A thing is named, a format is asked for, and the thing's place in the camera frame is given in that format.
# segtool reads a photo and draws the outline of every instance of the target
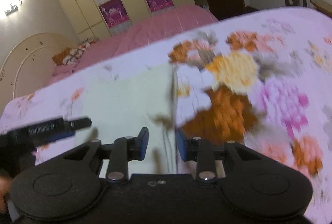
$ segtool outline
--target bed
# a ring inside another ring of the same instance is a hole
[[[84,95],[95,81],[120,81],[169,63],[177,77],[175,127],[215,144],[242,142],[299,170],[314,189],[305,216],[330,223],[332,20],[311,9],[280,8],[157,40],[112,58],[100,54],[95,64],[12,100],[0,131],[56,116],[89,116]],[[37,164],[72,148],[75,139],[39,148]],[[194,168],[177,160],[178,173]]]
[[[55,66],[52,57],[66,47],[77,48],[78,44],[59,34],[33,35],[16,45],[1,67],[0,113],[10,100],[31,94],[89,65],[216,21],[210,12],[195,5],[170,9],[134,24],[125,33],[98,41],[76,64],[60,66]]]

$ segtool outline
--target headboard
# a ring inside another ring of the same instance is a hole
[[[7,56],[0,70],[0,115],[9,101],[43,88],[54,69],[52,57],[77,44],[54,33],[33,35]]]

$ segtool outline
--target pillow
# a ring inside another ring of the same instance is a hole
[[[76,64],[78,59],[82,56],[83,52],[90,47],[89,42],[80,45],[78,48],[71,49],[69,54],[62,60],[63,65]]]
[[[70,53],[71,48],[67,47],[64,51],[61,53],[55,55],[52,57],[54,63],[56,63],[58,66],[62,65],[63,59]]]

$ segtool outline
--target pink flower print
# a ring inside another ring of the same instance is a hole
[[[261,153],[286,165],[289,154],[286,152],[288,144],[261,142]]]
[[[255,43],[256,48],[259,52],[273,52],[273,49],[271,49],[270,46],[267,44],[272,39],[273,38],[269,35],[257,35],[256,39],[254,39],[253,42]]]
[[[288,136],[294,139],[293,128],[300,130],[308,120],[304,109],[309,105],[308,97],[299,93],[289,82],[272,78],[263,86],[258,107],[267,112],[267,120],[286,128]]]

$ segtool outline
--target hand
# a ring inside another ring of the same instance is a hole
[[[0,213],[7,212],[7,206],[5,201],[5,195],[10,191],[10,185],[13,179],[0,176]]]

